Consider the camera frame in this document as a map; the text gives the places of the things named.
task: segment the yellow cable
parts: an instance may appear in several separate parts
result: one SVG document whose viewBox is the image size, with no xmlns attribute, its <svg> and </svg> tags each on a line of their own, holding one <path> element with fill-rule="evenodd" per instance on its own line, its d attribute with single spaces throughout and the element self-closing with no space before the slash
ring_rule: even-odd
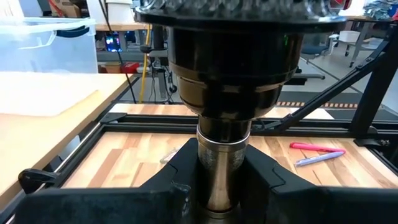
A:
<svg viewBox="0 0 398 224">
<path fill-rule="evenodd" d="M 149 36 L 150 36 L 150 25 L 148 25 L 147 28 L 147 38 L 145 40 L 145 45 L 149 44 Z M 142 78 L 141 78 L 141 92 L 139 94 L 139 102 L 142 103 L 142 100 L 144 98 L 144 92 L 145 92 L 145 75 L 147 73 L 147 54 L 144 54 L 144 71 L 142 72 Z"/>
</svg>

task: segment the purple marker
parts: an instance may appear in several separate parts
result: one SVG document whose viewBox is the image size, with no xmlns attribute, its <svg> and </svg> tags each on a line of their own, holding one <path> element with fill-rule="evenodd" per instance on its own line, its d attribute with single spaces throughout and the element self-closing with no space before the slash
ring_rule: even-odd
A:
<svg viewBox="0 0 398 224">
<path fill-rule="evenodd" d="M 336 157 L 339 157 L 339 156 L 341 156 L 343 154 L 344 154 L 344 152 L 331 152 L 331 153 L 320 155 L 320 156 L 314 156 L 314 157 L 311 157 L 311 158 L 301 159 L 301 160 L 297 161 L 294 164 L 294 166 L 305 166 L 305 165 L 308 165 L 308 164 L 313 164 L 313 163 L 316 163 L 316 162 L 325 161 L 327 159 L 336 158 Z"/>
</svg>

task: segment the cylindrical metal part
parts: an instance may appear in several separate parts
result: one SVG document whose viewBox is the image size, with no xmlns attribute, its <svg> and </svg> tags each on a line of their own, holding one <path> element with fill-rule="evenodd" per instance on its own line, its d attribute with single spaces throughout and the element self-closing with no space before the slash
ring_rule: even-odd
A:
<svg viewBox="0 0 398 224">
<path fill-rule="evenodd" d="M 213 119 L 199 116 L 202 135 L 215 142 L 240 141 L 250 133 L 251 121 Z"/>
<path fill-rule="evenodd" d="M 236 142 L 212 141 L 197 129 L 198 157 L 204 167 L 200 179 L 202 206 L 212 212 L 227 212 L 239 202 L 238 168 L 241 166 L 249 133 Z"/>
<path fill-rule="evenodd" d="M 200 207 L 197 213 L 197 224 L 240 224 L 243 223 L 241 208 L 239 205 L 224 213 L 211 212 Z"/>
</svg>

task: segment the wooden table surface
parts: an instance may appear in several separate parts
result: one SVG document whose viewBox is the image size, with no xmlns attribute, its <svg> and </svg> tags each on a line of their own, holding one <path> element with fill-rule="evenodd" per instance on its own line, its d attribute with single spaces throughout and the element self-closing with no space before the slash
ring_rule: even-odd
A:
<svg viewBox="0 0 398 224">
<path fill-rule="evenodd" d="M 345 16 L 345 18 L 347 18 L 347 20 L 355 20 L 355 19 L 365 20 L 365 19 L 370 19 L 370 18 L 368 18 L 366 16 Z"/>
<path fill-rule="evenodd" d="M 274 108 L 267 117 L 281 118 L 294 110 Z M 116 105 L 112 111 L 131 114 L 193 114 L 182 105 Z M 331 116 L 325 110 L 318 109 L 308 118 L 331 119 Z M 161 158 L 194 137 L 189 134 L 105 133 L 63 187 L 138 187 L 163 167 L 159 163 Z M 289 149 L 291 142 L 340 147 L 346 149 L 347 153 L 329 161 L 294 167 L 295 161 L 319 153 Z M 352 139 L 252 136 L 249 143 L 316 185 L 398 187 L 398 177 L 366 148 L 356 146 Z"/>
<path fill-rule="evenodd" d="M 20 79 L 31 78 L 31 74 L 22 73 L 10 77 L 10 85 L 17 86 Z M 58 79 L 53 74 L 40 77 L 48 81 L 49 85 Z M 73 74 L 67 79 L 79 82 L 87 78 L 97 86 L 97 90 L 58 116 L 0 114 L 0 211 L 21 190 L 17 176 L 22 170 L 44 168 L 127 88 L 123 74 L 93 74 L 85 75 L 84 78 Z M 71 91 L 78 91 L 73 87 L 71 86 Z"/>
<path fill-rule="evenodd" d="M 110 24 L 112 31 L 132 31 L 138 29 L 147 29 L 148 24 L 140 22 L 131 22 L 130 24 Z M 109 31 L 107 24 L 96 24 L 95 30 L 97 31 Z"/>
</svg>

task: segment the clear plastic bin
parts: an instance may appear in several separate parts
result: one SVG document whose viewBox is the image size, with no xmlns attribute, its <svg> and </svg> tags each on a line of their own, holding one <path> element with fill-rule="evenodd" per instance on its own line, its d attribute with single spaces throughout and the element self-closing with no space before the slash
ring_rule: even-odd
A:
<svg viewBox="0 0 398 224">
<path fill-rule="evenodd" d="M 98 73 L 94 19 L 1 18 L 0 72 Z"/>
</svg>

